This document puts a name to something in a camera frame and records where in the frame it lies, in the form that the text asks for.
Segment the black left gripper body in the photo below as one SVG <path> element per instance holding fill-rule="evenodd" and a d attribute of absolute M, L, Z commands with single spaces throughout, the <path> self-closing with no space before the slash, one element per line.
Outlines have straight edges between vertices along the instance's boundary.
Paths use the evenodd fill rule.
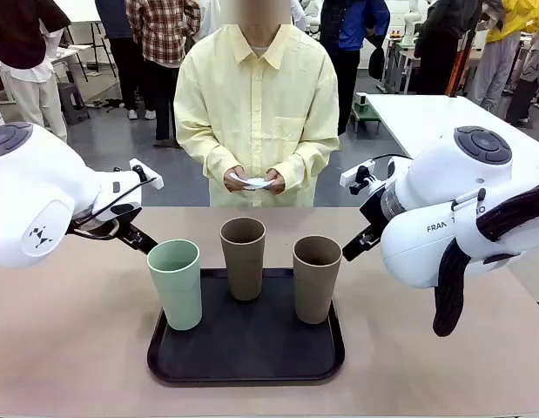
<path fill-rule="evenodd" d="M 141 232 L 131 222 L 118 220 L 118 231 L 115 238 L 126 245 L 139 245 L 141 242 Z"/>

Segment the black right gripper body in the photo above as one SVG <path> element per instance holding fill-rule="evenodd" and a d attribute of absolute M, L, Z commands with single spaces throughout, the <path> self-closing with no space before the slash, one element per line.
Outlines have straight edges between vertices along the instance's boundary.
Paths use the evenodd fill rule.
<path fill-rule="evenodd" d="M 361 214 L 369 223 L 363 233 L 371 238 L 380 238 L 387 225 L 387 217 L 381 209 L 381 196 L 384 192 L 384 189 L 375 191 L 360 207 Z"/>

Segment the person's left hand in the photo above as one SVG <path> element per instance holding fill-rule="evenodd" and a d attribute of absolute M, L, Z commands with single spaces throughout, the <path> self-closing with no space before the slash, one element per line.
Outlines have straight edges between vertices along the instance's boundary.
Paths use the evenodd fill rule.
<path fill-rule="evenodd" d="M 264 189 L 271 192 L 272 194 L 281 194 L 286 189 L 286 183 L 284 178 L 275 169 L 270 169 L 267 171 L 265 181 L 267 182 L 267 185 L 264 187 Z"/>

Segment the person's right hand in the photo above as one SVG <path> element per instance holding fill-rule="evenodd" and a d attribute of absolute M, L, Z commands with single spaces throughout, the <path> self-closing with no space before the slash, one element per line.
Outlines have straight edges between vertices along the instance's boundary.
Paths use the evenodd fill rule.
<path fill-rule="evenodd" d="M 237 165 L 226 171 L 224 184 L 229 192 L 240 192 L 247 186 L 247 176 L 242 166 Z"/>

